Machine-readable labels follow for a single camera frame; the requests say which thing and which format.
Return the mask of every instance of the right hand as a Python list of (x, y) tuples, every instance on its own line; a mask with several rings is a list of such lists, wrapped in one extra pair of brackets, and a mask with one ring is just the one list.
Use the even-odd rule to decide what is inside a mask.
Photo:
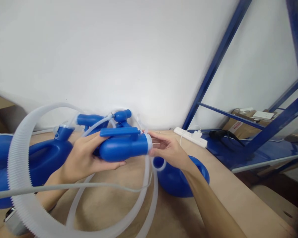
[(148, 131), (148, 134), (152, 138), (152, 143), (155, 143), (149, 152), (150, 156), (162, 157), (173, 167), (181, 170), (187, 170), (190, 167), (192, 161), (175, 138), (153, 131)]

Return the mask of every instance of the forearm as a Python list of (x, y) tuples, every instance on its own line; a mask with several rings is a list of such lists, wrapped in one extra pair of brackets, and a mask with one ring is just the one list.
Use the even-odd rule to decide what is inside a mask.
[(209, 236), (216, 238), (246, 237), (197, 167), (192, 163), (182, 172), (188, 180)]
[[(57, 185), (57, 184), (62, 184), (63, 181), (61, 181), (61, 177), (59, 175), (59, 170), (55, 171), (49, 179), (46, 181), (45, 185)], [(50, 211), (57, 201), (63, 196), (63, 194), (67, 191), (65, 190), (52, 190), (52, 191), (44, 191), (44, 192), (39, 192), (36, 195), (36, 198), (40, 201), (42, 206), (45, 208), (45, 210)], [(15, 236), (11, 234), (8, 229), (3, 225), (2, 228), (0, 228), (0, 237), (5, 237), (5, 238), (32, 238), (34, 235), (32, 233), (28, 233), (22, 236)]]

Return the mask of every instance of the cable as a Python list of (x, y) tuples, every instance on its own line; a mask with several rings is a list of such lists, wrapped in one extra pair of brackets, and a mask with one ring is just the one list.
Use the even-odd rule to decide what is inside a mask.
[[(251, 139), (239, 139), (239, 140), (253, 140), (254, 138), (251, 138)], [(268, 140), (268, 141), (272, 141), (272, 142), (282, 142), (284, 139), (281, 139), (281, 140)]]
[(59, 184), (59, 185), (49, 185), (49, 186), (36, 186), (36, 187), (28, 187), (28, 188), (21, 188), (21, 189), (11, 189), (7, 191), (0, 191), (0, 199), (6, 197), (12, 197), (17, 195), (23, 195), (28, 193), (36, 193), (36, 192), (43, 192), (43, 191), (51, 191), (51, 190), (63, 190), (63, 189), (70, 189), (70, 188), (82, 188), (82, 187), (115, 187), (118, 189), (122, 189), (129, 192), (140, 192), (141, 190), (147, 188), (151, 184), (152, 179), (152, 171), (150, 175), (149, 183), (146, 186), (141, 187), (140, 189), (132, 189), (124, 186), (120, 186), (114, 183), (67, 183), (67, 184)]
[[(199, 126), (199, 125), (194, 125), (194, 126), (198, 126), (200, 129), (199, 129), (199, 132), (201, 132), (201, 130), (202, 130), (202, 128)], [(183, 136), (183, 134), (184, 134), (184, 132), (182, 133), (182, 135), (181, 135), (181, 138), (180, 138), (180, 146), (182, 146), (181, 145), (181, 142), (182, 142), (182, 136)]]

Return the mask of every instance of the left hand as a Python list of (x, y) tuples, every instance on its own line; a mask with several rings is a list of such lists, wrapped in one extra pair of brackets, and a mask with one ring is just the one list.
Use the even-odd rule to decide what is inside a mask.
[(126, 161), (109, 163), (93, 155), (94, 150), (108, 137), (99, 136), (99, 132), (79, 138), (59, 168), (61, 183), (75, 183), (93, 173), (104, 170), (115, 170), (126, 164)]

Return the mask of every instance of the hand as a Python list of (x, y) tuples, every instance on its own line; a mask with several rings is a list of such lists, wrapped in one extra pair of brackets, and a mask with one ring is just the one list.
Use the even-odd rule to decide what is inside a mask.
[(61, 183), (75, 183), (93, 173), (104, 170), (115, 170), (126, 164), (126, 161), (109, 163), (93, 155), (94, 150), (108, 137), (99, 136), (99, 132), (79, 138), (59, 168)]
[(181, 170), (187, 170), (192, 165), (193, 162), (175, 138), (153, 131), (148, 131), (148, 134), (151, 136), (152, 142), (156, 143), (149, 152), (150, 156), (162, 157), (173, 167)]

